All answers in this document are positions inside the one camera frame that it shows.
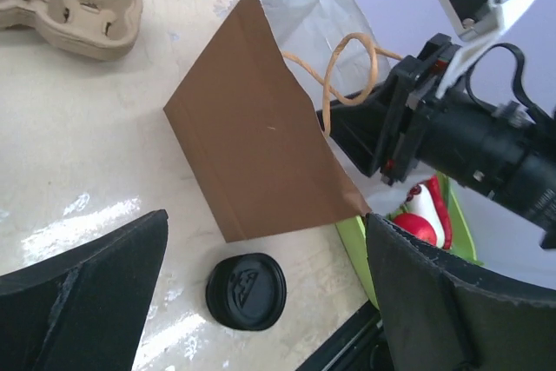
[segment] black lid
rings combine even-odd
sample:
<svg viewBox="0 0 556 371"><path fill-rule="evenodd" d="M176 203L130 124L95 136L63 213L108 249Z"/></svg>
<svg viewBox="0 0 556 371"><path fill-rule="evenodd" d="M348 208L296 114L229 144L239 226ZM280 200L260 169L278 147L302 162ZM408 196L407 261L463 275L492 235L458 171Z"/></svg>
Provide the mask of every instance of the black lid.
<svg viewBox="0 0 556 371"><path fill-rule="evenodd" d="M220 262L208 279L210 314L222 325L264 330L278 321L286 305L286 279L266 254L247 254Z"/></svg>

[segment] green tray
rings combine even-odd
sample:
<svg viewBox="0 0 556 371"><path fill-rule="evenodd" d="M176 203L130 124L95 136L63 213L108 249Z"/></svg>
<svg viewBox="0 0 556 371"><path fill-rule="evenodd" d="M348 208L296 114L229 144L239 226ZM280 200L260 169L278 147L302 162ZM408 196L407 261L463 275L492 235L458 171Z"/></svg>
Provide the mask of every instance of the green tray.
<svg viewBox="0 0 556 371"><path fill-rule="evenodd" d="M452 222L453 241L450 252L470 262L479 263L477 261L477 251L471 233L469 232L469 227L467 226L455 193L450 187L450 179L442 174L438 174L438 177L440 181L440 191L444 196L444 200L447 202L448 213ZM367 243L363 220L357 216L336 223L336 228L346 247L347 255L354 266L355 273L359 276L359 280L367 293L368 299L378 308L378 302L374 294L373 279L368 269Z"/></svg>

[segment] table surface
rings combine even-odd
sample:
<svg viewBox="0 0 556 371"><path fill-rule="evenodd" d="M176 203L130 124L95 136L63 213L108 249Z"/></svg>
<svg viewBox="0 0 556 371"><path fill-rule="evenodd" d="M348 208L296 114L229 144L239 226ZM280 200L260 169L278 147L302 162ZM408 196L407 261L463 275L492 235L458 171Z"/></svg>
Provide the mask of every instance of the table surface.
<svg viewBox="0 0 556 371"><path fill-rule="evenodd" d="M333 226L226 244L162 111L236 1L144 0L137 44L115 63L0 32L0 275L169 213L134 370L293 370L365 301ZM256 251L283 267L287 306L266 332L232 331L210 317L206 280Z"/></svg>

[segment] brown paper bag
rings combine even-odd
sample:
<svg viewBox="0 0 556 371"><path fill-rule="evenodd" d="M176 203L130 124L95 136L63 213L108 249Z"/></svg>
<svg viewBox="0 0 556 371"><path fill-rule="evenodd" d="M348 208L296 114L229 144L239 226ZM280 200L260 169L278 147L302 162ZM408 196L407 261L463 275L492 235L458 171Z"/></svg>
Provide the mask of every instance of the brown paper bag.
<svg viewBox="0 0 556 371"><path fill-rule="evenodd" d="M236 5L164 111L228 242L369 212L259 0Z"/></svg>

